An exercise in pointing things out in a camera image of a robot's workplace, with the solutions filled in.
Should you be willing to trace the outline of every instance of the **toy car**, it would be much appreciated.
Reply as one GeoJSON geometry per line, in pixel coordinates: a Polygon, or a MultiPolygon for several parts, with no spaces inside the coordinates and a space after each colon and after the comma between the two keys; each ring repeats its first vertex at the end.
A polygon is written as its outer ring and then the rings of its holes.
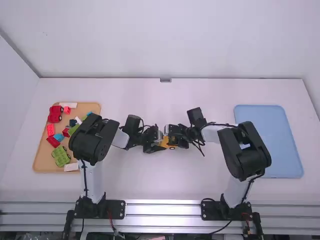
{"type": "Polygon", "coordinates": [[[59,113],[50,113],[48,116],[48,122],[52,124],[59,123],[62,120],[62,116],[59,113]]]}
{"type": "Polygon", "coordinates": [[[59,146],[52,151],[51,156],[55,159],[55,164],[62,168],[64,165],[70,163],[71,157],[67,154],[67,149],[64,146],[59,146]]]}
{"type": "Polygon", "coordinates": [[[52,106],[52,107],[49,108],[49,112],[50,112],[50,114],[58,114],[58,115],[60,115],[61,113],[64,112],[64,108],[62,106],[60,106],[60,105],[52,106]]]}
{"type": "Polygon", "coordinates": [[[46,139],[55,149],[60,145],[60,142],[54,138],[53,135],[48,136],[46,139]]]}

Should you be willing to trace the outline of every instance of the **white lego brick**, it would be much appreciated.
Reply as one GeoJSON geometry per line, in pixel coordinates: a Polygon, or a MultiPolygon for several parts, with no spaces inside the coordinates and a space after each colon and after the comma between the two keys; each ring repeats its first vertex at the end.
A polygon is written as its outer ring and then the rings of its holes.
{"type": "Polygon", "coordinates": [[[79,165],[77,162],[75,163],[69,163],[64,165],[64,172],[70,172],[70,171],[74,171],[74,170],[78,170],[79,169],[79,165]]]}
{"type": "Polygon", "coordinates": [[[78,106],[77,102],[59,102],[59,105],[64,107],[69,107],[71,109],[76,109],[78,106]]]}
{"type": "Polygon", "coordinates": [[[82,124],[82,121],[80,120],[80,118],[78,116],[76,116],[74,119],[78,122],[78,124],[82,124]]]}

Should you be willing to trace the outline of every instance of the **red lego brick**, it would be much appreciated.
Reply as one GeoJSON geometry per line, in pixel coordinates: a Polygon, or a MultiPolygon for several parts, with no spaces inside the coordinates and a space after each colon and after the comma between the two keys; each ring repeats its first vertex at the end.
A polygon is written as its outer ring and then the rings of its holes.
{"type": "Polygon", "coordinates": [[[48,124],[46,126],[46,131],[48,132],[48,137],[51,135],[55,135],[55,125],[53,123],[48,124]]]}
{"type": "Polygon", "coordinates": [[[69,128],[66,127],[66,128],[62,131],[62,134],[63,134],[63,136],[65,136],[65,137],[67,137],[67,138],[70,138],[70,135],[69,135],[68,131],[69,131],[69,128]]]}
{"type": "Polygon", "coordinates": [[[54,138],[54,136],[48,136],[46,139],[54,148],[60,145],[60,142],[54,138]]]}
{"type": "Polygon", "coordinates": [[[48,116],[48,122],[52,124],[59,123],[62,120],[62,116],[59,113],[50,113],[48,116]]]}
{"type": "Polygon", "coordinates": [[[71,108],[68,107],[68,106],[65,106],[65,107],[63,108],[63,112],[65,112],[65,114],[70,114],[71,108]]]}
{"type": "Polygon", "coordinates": [[[49,112],[50,112],[50,114],[59,114],[60,115],[61,113],[64,112],[64,108],[60,105],[52,106],[52,107],[50,107],[49,112]]]}

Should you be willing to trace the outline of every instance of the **blue mat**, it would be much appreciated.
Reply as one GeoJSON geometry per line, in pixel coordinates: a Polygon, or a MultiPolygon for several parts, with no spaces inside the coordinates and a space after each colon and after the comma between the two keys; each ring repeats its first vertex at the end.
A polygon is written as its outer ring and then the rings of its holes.
{"type": "Polygon", "coordinates": [[[237,105],[235,122],[253,122],[266,148],[272,164],[265,170],[265,178],[297,179],[304,175],[294,137],[285,110],[278,105],[237,105]]]}

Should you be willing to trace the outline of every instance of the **green toy block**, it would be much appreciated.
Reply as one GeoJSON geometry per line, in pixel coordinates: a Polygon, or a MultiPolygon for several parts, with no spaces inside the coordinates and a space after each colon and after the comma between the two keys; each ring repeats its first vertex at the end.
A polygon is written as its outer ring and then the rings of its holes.
{"type": "Polygon", "coordinates": [[[80,126],[79,124],[76,124],[75,126],[73,126],[68,130],[68,134],[70,135],[70,137],[72,134],[74,134],[74,132],[78,129],[79,126],[80,126]]]}

